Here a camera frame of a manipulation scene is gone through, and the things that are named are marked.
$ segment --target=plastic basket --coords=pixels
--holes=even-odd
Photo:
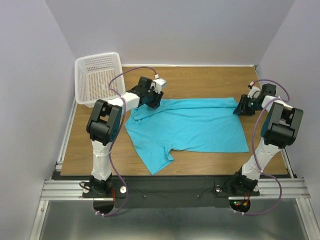
[[[119,54],[107,52],[80,57],[74,64],[75,101],[93,108],[98,99],[111,100],[117,95],[108,89],[109,82],[122,73]],[[112,82],[111,88],[123,95],[124,77]]]

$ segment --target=gray wall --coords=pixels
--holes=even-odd
[[[259,64],[294,0],[46,0],[76,58]]]
[[[74,56],[43,0],[0,7],[0,239],[29,239],[74,98]]]
[[[320,221],[320,1],[296,0],[266,51],[260,78],[282,83],[290,104],[304,110],[296,141],[287,148],[293,170],[305,177]]]

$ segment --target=wooden tabletop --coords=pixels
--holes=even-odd
[[[257,79],[253,67],[156,67],[159,76],[167,81],[164,99],[187,98],[228,98],[239,101],[248,93],[248,84]],[[124,76],[127,90],[137,85],[140,76],[152,78],[152,71],[139,69]],[[86,125],[92,108],[77,105],[74,121],[62,165],[63,176],[88,176],[93,166],[93,148]],[[240,116],[250,152],[247,153],[207,153],[174,151],[174,161],[156,175],[232,175],[246,163],[252,155],[251,136],[258,115]],[[255,136],[256,147],[260,142],[258,126]],[[123,127],[112,150],[113,162],[122,175],[141,176],[150,172],[137,155],[133,143]],[[287,169],[278,153],[265,169],[269,174],[286,174]]]

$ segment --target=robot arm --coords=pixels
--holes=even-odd
[[[234,114],[251,116],[256,110],[262,110],[270,101],[277,98],[276,86],[265,84],[261,91],[256,86],[251,86],[248,95],[242,95]],[[261,140],[255,154],[263,171],[274,155],[296,140],[303,111],[294,108],[282,100],[275,100],[268,105],[268,115],[261,129]],[[252,155],[247,163],[235,173],[231,188],[234,194],[243,195],[252,191],[257,192],[257,183],[262,173]]]
[[[161,78],[151,80],[140,77],[138,85],[127,91],[122,99],[125,100],[125,111],[138,108],[143,104],[156,109],[163,96],[162,88],[167,82]],[[96,193],[105,194],[111,189],[111,165],[109,153],[111,146],[119,133],[124,102],[121,97],[110,101],[97,100],[86,126],[93,147],[93,169],[89,181],[89,189]]]

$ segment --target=purple cable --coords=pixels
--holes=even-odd
[[[115,77],[109,82],[109,84],[108,84],[108,88],[109,88],[112,92],[114,92],[115,94],[117,94],[117,95],[121,98],[121,100],[122,100],[122,102],[123,102],[123,115],[122,115],[122,120],[121,120],[121,123],[120,123],[120,126],[119,126],[119,133],[120,133],[120,130],[121,130],[121,128],[122,128],[122,126],[123,126],[123,124],[124,124],[124,122],[125,122],[126,112],[127,112],[127,105],[126,105],[125,99],[121,96],[121,94],[120,94],[119,92],[117,92],[115,89],[111,88],[111,84],[112,84],[113,81],[116,80],[118,77],[120,77],[120,76],[122,76],[122,75],[124,75],[124,74],[126,74],[126,73],[129,73],[129,72],[131,72],[131,71],[133,71],[133,70],[137,70],[137,69],[151,69],[151,70],[154,72],[155,75],[157,74],[156,70],[155,70],[154,68],[152,68],[152,67],[149,67],[149,66],[138,66],[138,67],[132,68],[132,69],[130,69],[130,70],[128,70],[128,71],[125,71],[125,72],[123,72],[123,73],[120,73],[118,76],[115,76]],[[111,164],[113,170],[115,171],[116,175],[119,177],[119,179],[121,180],[121,182],[123,183],[123,185],[124,185],[125,188],[126,188],[125,199],[124,199],[123,203],[121,204],[121,206],[120,206],[116,211],[114,211],[114,212],[112,212],[112,213],[102,214],[102,213],[100,213],[100,212],[98,212],[98,211],[95,211],[96,214],[99,214],[100,216],[103,216],[103,217],[115,216],[115,215],[126,205],[126,203],[127,203],[127,201],[128,201],[128,198],[129,198],[129,190],[128,190],[127,183],[126,183],[126,181],[124,180],[124,178],[120,175],[120,173],[117,171],[117,169],[116,169],[116,167],[115,167],[115,165],[114,165],[114,163],[113,163],[113,161],[112,161],[112,158],[111,158],[112,148],[113,148],[113,146],[114,146],[114,144],[115,144],[115,142],[116,142],[116,139],[111,143],[110,152],[109,152],[109,159],[110,159],[110,164]]]
[[[261,82],[261,81],[266,81],[266,82],[271,82],[271,83],[277,84],[280,88],[282,88],[282,90],[285,92],[286,96],[288,97],[288,100],[282,100],[282,101],[284,101],[285,103],[288,103],[290,101],[290,95],[289,95],[288,91],[280,83],[278,83],[274,80],[269,80],[269,79],[259,79],[259,80],[253,81],[253,83],[255,84],[255,83]]]
[[[252,145],[253,157],[254,157],[255,163],[256,163],[256,165],[257,165],[257,167],[258,167],[258,169],[259,169],[260,171],[262,171],[262,168],[261,168],[261,166],[260,166],[260,164],[259,164],[259,162],[258,162],[258,158],[257,158],[257,155],[256,155],[256,148],[255,148],[255,135],[256,135],[256,130],[257,130],[257,127],[258,127],[258,122],[260,121],[263,113],[265,112],[265,110],[267,109],[267,107],[268,107],[270,104],[272,104],[274,101],[276,101],[276,100],[280,100],[280,101],[281,101],[281,99],[277,97],[277,98],[274,98],[274,99],[272,99],[271,101],[269,101],[269,102],[264,106],[264,108],[263,108],[263,109],[261,110],[261,112],[260,112],[260,115],[258,116],[258,119],[257,119],[256,122],[255,122],[255,125],[254,125],[254,128],[253,128],[253,132],[252,132],[251,145]],[[280,188],[279,198],[278,198],[278,200],[276,201],[275,205],[274,205],[273,207],[271,207],[270,209],[268,209],[268,210],[265,210],[265,211],[262,211],[262,212],[253,212],[253,213],[245,212],[244,215],[256,216],[256,215],[262,215],[262,214],[269,213],[269,212],[271,212],[273,209],[275,209],[275,208],[279,205],[279,203],[280,203],[280,201],[281,201],[281,197],[282,197],[282,186],[281,186],[281,183],[279,182],[279,180],[278,180],[275,176],[273,176],[273,175],[271,175],[271,174],[267,174],[267,173],[262,172],[262,175],[264,175],[264,176],[266,176],[266,177],[269,177],[269,178],[272,178],[272,179],[274,179],[274,180],[278,183],[279,188]]]
[[[237,213],[241,213],[241,214],[247,215],[247,216],[257,216],[257,215],[267,214],[267,213],[271,212],[273,209],[278,207],[278,205],[280,204],[281,198],[282,198],[282,186],[281,186],[280,181],[275,176],[273,176],[271,174],[264,173],[262,168],[261,168],[261,166],[260,166],[260,164],[259,164],[259,162],[258,162],[258,158],[257,158],[257,155],[256,155],[256,148],[255,148],[255,135],[256,135],[256,130],[257,130],[257,127],[258,127],[258,123],[259,123],[262,115],[264,114],[265,110],[267,109],[267,107],[270,104],[272,104],[274,101],[277,101],[277,100],[280,100],[280,101],[283,101],[285,103],[288,103],[290,101],[290,95],[289,95],[288,91],[281,84],[279,84],[278,82],[276,82],[274,80],[259,79],[259,80],[254,81],[253,83],[257,83],[257,82],[260,82],[260,81],[266,81],[266,82],[271,82],[271,83],[277,84],[280,88],[282,88],[282,90],[285,92],[285,94],[286,94],[286,96],[288,98],[287,100],[282,100],[281,98],[277,97],[277,98],[274,98],[271,101],[269,101],[264,106],[264,108],[261,110],[260,115],[258,116],[258,118],[257,118],[257,120],[255,122],[255,125],[254,125],[254,128],[253,128],[253,132],[252,132],[252,137],[251,137],[251,145],[252,145],[253,157],[254,157],[254,160],[255,160],[255,163],[256,163],[258,169],[260,171],[262,171],[261,172],[262,175],[264,175],[266,177],[269,177],[269,178],[272,178],[272,179],[274,179],[276,181],[276,183],[279,185],[280,193],[279,193],[279,198],[276,201],[275,205],[273,205],[268,210],[265,210],[265,211],[262,211],[262,212],[253,212],[253,213],[236,211]]]

